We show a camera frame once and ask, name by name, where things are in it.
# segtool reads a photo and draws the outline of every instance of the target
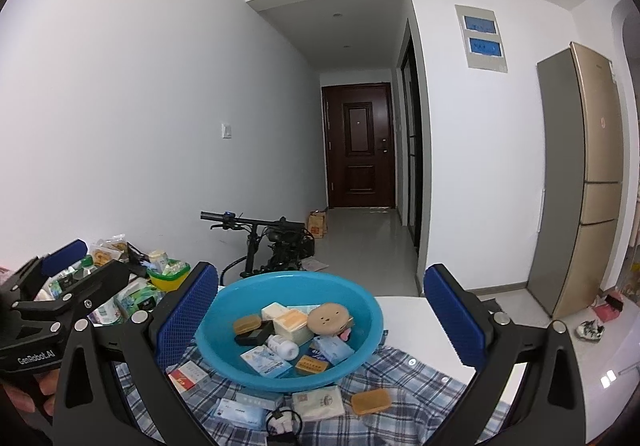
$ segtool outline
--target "white table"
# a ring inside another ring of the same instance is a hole
[[[451,345],[426,298],[414,296],[376,296],[389,331],[386,345],[414,356],[418,361],[447,376],[468,384],[476,373],[465,366]],[[515,365],[501,399],[512,403],[526,364]]]

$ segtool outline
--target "plaid shirt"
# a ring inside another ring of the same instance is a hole
[[[193,415],[221,446],[264,446],[267,433],[231,425],[215,415],[220,398],[234,399],[240,386],[215,373],[204,363],[195,346],[189,347],[182,363],[193,361],[210,375],[210,381],[187,398]],[[140,429],[162,440],[151,421],[125,363],[118,366],[120,382]],[[451,379],[408,354],[391,347],[378,350],[355,372],[338,382],[346,407],[344,416],[305,422],[300,443],[305,446],[416,446],[422,445],[442,424],[464,393],[466,385]],[[351,411],[353,394],[386,388],[393,405],[383,412],[357,416]],[[289,396],[285,404],[290,407]],[[495,435],[507,415],[509,405],[500,402],[479,442]]]

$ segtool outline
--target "human hand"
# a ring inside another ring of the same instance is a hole
[[[56,402],[56,388],[58,387],[58,376],[60,375],[60,370],[52,370],[50,372],[46,372],[45,374],[39,374],[36,376],[38,381],[38,386],[40,387],[40,391],[44,396],[52,396],[46,400],[43,405],[44,411],[49,415],[53,416],[53,408]],[[17,410],[21,410],[22,412],[33,413],[36,411],[35,403],[31,397],[21,391],[19,388],[15,388],[10,384],[5,382],[2,383],[2,387],[6,392],[6,395],[9,397],[9,400],[13,403],[14,407]]]

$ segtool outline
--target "yellow basket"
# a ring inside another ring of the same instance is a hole
[[[169,265],[175,264],[176,260],[169,259]],[[149,278],[151,279],[151,283],[155,285],[158,289],[162,291],[166,291],[167,293],[170,291],[175,291],[180,287],[180,284],[184,282],[184,279],[187,278],[191,270],[191,266],[185,263],[185,266],[172,275],[161,275],[157,271],[153,269],[146,268],[146,272],[149,274]]]

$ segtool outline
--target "blue mesh pad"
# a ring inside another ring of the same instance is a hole
[[[424,273],[424,296],[463,365],[481,368],[486,359],[484,333],[433,266]]]
[[[218,293],[218,272],[208,264],[158,331],[156,363],[162,370],[178,363]]]
[[[85,255],[86,244],[79,239],[75,240],[42,259],[42,274],[45,277],[53,277],[63,269],[81,261]]]

